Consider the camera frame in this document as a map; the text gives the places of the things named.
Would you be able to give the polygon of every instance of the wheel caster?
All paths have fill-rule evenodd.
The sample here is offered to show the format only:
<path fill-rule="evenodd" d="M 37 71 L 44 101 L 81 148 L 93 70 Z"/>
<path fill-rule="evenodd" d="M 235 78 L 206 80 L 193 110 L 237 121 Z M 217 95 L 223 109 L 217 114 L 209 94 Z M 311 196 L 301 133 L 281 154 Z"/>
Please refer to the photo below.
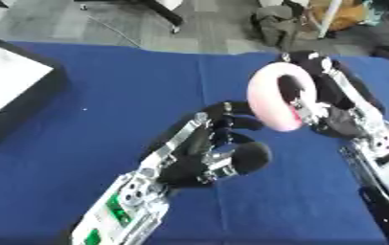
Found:
<path fill-rule="evenodd" d="M 177 34 L 177 33 L 179 33 L 179 31 L 181 31 L 181 27 L 179 27 L 179 26 L 172 26 L 171 27 L 172 34 Z"/>

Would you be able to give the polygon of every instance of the cable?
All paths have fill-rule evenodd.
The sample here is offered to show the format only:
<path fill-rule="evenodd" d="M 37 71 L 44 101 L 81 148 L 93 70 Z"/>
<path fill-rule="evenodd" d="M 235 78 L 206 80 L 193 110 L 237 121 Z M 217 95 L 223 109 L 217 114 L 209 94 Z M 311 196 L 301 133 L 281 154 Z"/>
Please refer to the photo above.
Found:
<path fill-rule="evenodd" d="M 95 22 L 97 22 L 97 23 L 99 23 L 99 24 L 101 24 L 101 25 L 107 27 L 109 30 L 111 30 L 111 31 L 113 31 L 113 32 L 115 32 L 115 33 L 117 33 L 119 36 L 121 36 L 122 38 L 124 38 L 124 39 L 126 39 L 127 41 L 129 41 L 131 44 L 133 44 L 134 46 L 136 46 L 138 49 L 143 49 L 143 48 L 141 47 L 141 45 L 139 45 L 138 43 L 136 43 L 135 41 L 133 41 L 132 39 L 130 39 L 129 37 L 127 37 L 124 33 L 120 32 L 119 30 L 117 30 L 117 29 L 111 27 L 110 25 L 108 25 L 108 24 L 102 22 L 101 20 L 99 20 L 99 19 L 97 19 L 97 18 L 92 17 L 91 15 L 87 15 L 87 17 L 90 18 L 91 20 L 93 20 L 93 21 L 95 21 Z"/>

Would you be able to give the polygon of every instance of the gray floor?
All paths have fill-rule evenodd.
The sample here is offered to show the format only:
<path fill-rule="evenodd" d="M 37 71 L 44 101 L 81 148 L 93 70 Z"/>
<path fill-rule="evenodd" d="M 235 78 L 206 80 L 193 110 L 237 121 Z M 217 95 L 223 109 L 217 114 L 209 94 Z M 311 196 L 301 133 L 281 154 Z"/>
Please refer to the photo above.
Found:
<path fill-rule="evenodd" d="M 186 0 L 176 11 L 186 20 L 178 34 L 170 24 L 139 4 L 90 3 L 88 11 L 69 0 L 4 0 L 0 38 L 6 40 L 90 43 L 134 46 L 181 53 L 239 54 L 277 51 L 252 39 L 249 14 L 257 0 Z M 293 49 L 325 54 L 368 55 L 375 45 L 389 44 L 389 21 L 376 27 L 357 26 L 336 39 L 297 40 Z"/>

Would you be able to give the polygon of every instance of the blue table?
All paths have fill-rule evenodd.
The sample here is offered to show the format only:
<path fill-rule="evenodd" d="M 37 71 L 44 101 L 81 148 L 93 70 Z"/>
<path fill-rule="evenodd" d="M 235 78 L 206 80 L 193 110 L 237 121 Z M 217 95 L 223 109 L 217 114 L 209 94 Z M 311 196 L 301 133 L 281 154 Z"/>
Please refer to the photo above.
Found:
<path fill-rule="evenodd" d="M 124 47 L 18 43 L 64 64 L 70 87 L 0 144 L 0 244 L 45 243 L 92 205 L 161 131 L 187 112 L 244 100 L 273 54 L 199 56 Z M 389 62 L 341 57 L 387 106 Z M 304 128 L 252 135 L 274 161 L 172 199 L 151 244 L 384 242 L 337 153 Z"/>

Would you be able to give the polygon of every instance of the robotic arm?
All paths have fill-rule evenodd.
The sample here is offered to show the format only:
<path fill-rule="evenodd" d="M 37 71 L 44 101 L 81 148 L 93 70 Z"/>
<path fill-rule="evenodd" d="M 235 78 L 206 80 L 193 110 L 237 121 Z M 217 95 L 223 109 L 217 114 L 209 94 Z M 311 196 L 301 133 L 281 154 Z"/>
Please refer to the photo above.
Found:
<path fill-rule="evenodd" d="M 142 244 L 161 224 L 176 189 L 210 187 L 217 179 L 265 165 L 269 151 L 233 128 L 259 130 L 246 102 L 226 101 L 187 115 L 159 136 L 138 169 L 121 175 L 58 244 Z M 222 145 L 240 144 L 216 153 Z"/>
<path fill-rule="evenodd" d="M 287 111 L 295 116 L 290 123 L 302 122 L 314 132 L 349 140 L 340 152 L 361 186 L 362 199 L 389 239 L 389 122 L 383 118 L 383 105 L 359 78 L 329 57 L 295 52 L 277 61 L 270 65 L 286 67 L 286 75 L 275 79 L 282 100 L 289 105 Z M 252 88 L 260 83 L 259 75 L 251 80 L 248 97 L 261 117 Z M 263 121 L 273 127 L 277 119 Z"/>

